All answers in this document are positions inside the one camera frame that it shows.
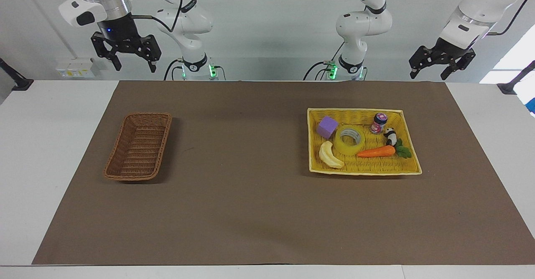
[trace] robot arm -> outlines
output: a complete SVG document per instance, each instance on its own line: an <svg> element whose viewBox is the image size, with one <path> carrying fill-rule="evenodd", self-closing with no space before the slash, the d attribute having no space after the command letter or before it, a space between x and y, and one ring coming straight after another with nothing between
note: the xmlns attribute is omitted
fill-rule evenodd
<svg viewBox="0 0 535 279"><path fill-rule="evenodd" d="M158 24L158 29L171 37L180 48L182 53L183 76L185 79L214 79L214 70L210 57L204 51L203 43L197 34L208 33L212 30L212 15L197 4L197 0L167 0L180 6L179 18L176 26L169 31L162 24ZM160 18L168 27L171 27L177 8L167 8L159 10L157 18Z"/></svg>
<svg viewBox="0 0 535 279"><path fill-rule="evenodd" d="M386 0L361 0L365 10L341 15L336 22L337 33L344 38L342 54L336 60L339 79L356 79L362 69L367 44L364 36L380 35L392 27L392 15L386 10Z"/></svg>
<svg viewBox="0 0 535 279"><path fill-rule="evenodd" d="M121 52L147 60L151 72L155 72L162 52L153 35L139 35L130 0L67 0L59 6L59 12L74 27L95 22L99 25L100 32L92 35L92 44L97 55L111 60L117 71L122 66L116 53Z"/></svg>
<svg viewBox="0 0 535 279"><path fill-rule="evenodd" d="M476 56L472 46L485 37L501 20L505 10L516 0L462 0L450 16L433 48L420 46L409 60L411 78L421 69L434 64L446 64L440 75L443 80L464 70Z"/></svg>

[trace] white table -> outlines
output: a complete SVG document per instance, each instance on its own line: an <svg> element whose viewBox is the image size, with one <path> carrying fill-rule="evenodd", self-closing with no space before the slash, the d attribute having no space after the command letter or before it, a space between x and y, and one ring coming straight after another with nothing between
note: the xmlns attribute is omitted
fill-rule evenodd
<svg viewBox="0 0 535 279"><path fill-rule="evenodd" d="M116 86L36 81L0 105L0 278L535 278L535 266L29 266ZM535 235L535 118L496 86L448 87Z"/></svg>

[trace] purple block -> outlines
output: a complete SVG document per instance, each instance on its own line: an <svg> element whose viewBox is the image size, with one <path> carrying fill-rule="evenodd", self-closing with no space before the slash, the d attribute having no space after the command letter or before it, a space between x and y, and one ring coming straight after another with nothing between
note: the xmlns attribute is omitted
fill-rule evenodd
<svg viewBox="0 0 535 279"><path fill-rule="evenodd" d="M328 139L336 130L336 127L338 127L338 122L329 116L325 116L316 128L316 132L323 138Z"/></svg>

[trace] jar lid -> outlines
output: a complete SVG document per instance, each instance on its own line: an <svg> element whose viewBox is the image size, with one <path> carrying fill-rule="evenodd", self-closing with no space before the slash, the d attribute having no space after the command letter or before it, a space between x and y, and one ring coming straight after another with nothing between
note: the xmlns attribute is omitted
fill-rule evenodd
<svg viewBox="0 0 535 279"><path fill-rule="evenodd" d="M377 113L373 119L377 124L383 125L386 124L388 117L384 113Z"/></svg>

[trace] tape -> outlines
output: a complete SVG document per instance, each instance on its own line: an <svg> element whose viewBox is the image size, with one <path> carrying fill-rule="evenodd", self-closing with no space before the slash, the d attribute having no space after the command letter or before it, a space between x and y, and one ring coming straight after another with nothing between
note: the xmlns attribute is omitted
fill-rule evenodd
<svg viewBox="0 0 535 279"><path fill-rule="evenodd" d="M355 145L349 145L344 142L342 140L343 136L349 136L355 140ZM333 144L334 149L336 149L336 151L342 155L353 156L356 155L364 146L364 141L364 133L359 127L345 124L336 130Z"/></svg>

